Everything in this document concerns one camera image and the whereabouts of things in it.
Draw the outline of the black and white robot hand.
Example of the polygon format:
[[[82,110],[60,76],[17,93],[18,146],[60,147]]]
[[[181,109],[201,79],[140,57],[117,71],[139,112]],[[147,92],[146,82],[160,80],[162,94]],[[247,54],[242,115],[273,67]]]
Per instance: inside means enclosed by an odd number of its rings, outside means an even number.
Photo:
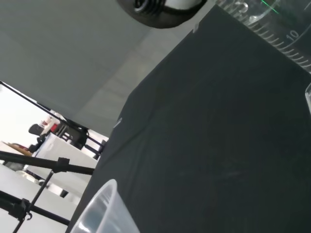
[[[169,29],[193,18],[207,0],[118,0],[117,3],[143,25]]]

